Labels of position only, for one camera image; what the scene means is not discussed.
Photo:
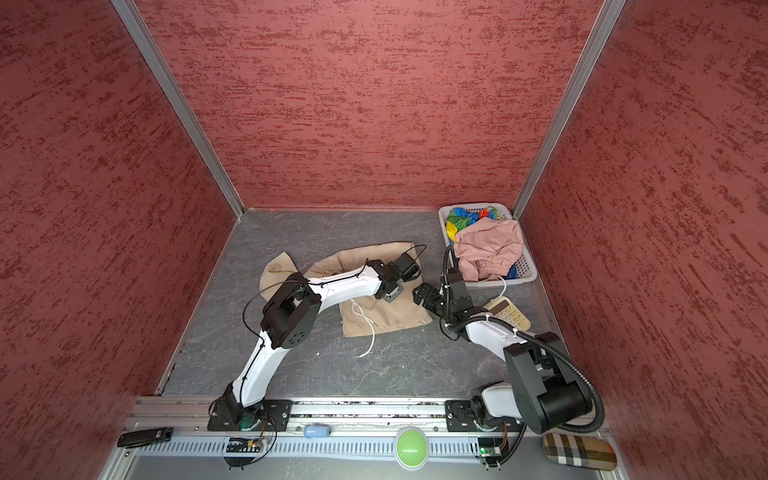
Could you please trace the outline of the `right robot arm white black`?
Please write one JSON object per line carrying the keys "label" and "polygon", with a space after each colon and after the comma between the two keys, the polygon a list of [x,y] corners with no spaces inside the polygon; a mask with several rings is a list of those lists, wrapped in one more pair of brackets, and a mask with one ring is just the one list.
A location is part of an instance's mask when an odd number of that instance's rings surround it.
{"label": "right robot arm white black", "polygon": [[482,416],[516,418],[538,434],[592,433],[603,426],[603,400],[563,352],[557,334],[533,335],[474,305],[456,269],[442,274],[440,288],[426,293],[421,305],[437,315],[449,338],[479,345],[505,362],[508,381],[479,394]]}

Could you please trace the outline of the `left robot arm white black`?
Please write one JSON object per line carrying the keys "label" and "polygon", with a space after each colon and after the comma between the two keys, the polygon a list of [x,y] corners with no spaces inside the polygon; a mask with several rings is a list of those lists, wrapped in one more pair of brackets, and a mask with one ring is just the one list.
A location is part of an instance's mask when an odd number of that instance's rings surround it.
{"label": "left robot arm white black", "polygon": [[321,312],[360,297],[391,302],[403,291],[404,284],[417,279],[420,273],[416,260],[404,253],[389,263],[368,260],[356,270],[329,277],[289,275],[263,307],[254,350],[223,394],[227,411],[237,417],[265,399],[283,358],[308,338]]}

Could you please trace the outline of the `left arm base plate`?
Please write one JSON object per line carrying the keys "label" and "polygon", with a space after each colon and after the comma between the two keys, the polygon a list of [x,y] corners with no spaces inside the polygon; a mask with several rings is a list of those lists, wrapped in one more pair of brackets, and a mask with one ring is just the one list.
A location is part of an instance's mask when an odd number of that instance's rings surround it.
{"label": "left arm base plate", "polygon": [[264,400],[255,406],[230,406],[224,398],[212,402],[207,430],[211,432],[284,432],[290,418],[291,400]]}

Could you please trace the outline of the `beige shorts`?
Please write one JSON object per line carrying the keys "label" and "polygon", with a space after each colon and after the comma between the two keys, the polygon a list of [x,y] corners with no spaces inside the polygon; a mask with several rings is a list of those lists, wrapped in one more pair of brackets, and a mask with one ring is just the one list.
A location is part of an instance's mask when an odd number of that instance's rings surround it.
{"label": "beige shorts", "polygon": [[408,255],[419,261],[416,245],[390,242],[339,251],[315,262],[303,273],[310,290],[321,299],[319,311],[336,310],[342,317],[342,332],[347,338],[380,335],[432,321],[429,312],[413,300],[413,291],[422,278],[394,283],[391,300],[376,293],[382,277],[374,269]]}

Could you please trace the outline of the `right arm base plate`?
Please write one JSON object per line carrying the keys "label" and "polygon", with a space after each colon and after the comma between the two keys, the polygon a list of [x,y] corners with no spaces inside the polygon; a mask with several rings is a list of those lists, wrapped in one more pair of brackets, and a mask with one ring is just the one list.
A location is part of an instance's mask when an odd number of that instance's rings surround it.
{"label": "right arm base plate", "polygon": [[444,403],[449,432],[519,432],[522,425],[512,417],[492,417],[478,398],[447,400]]}

